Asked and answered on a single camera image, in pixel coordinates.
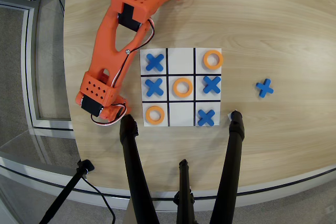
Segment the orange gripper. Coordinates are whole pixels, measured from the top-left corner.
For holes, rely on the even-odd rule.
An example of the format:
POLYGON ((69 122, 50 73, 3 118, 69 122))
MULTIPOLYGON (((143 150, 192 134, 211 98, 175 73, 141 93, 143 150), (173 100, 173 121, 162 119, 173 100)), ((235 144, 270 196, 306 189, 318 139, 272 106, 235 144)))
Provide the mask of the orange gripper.
POLYGON ((109 123, 112 123, 117 122, 127 113, 131 113, 131 111, 130 102, 127 99, 118 96, 110 106, 106 106, 102 109, 99 117, 109 123))

